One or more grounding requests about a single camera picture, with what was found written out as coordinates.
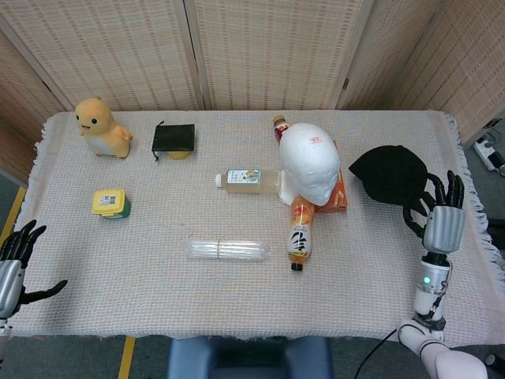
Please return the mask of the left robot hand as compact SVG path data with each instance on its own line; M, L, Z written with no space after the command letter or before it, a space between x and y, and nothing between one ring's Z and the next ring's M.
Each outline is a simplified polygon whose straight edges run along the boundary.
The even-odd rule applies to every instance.
M26 292L24 276L38 238L47 226L37 227L31 220L19 231L10 234L1 245L1 319L9 320L23 305L55 296L62 291L68 280L61 280L53 287Z

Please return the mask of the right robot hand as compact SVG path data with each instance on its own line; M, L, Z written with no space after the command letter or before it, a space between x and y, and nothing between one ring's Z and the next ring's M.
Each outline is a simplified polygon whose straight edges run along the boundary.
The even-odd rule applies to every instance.
M448 255L459 249L462 239L465 184L452 170L447 171L447 189L438 176L427 173L427 179L434 186L434 195L424 191L417 202L421 206L417 212L426 217L426 224L422 227L413 220L413 202L403 207L403 219L429 253Z

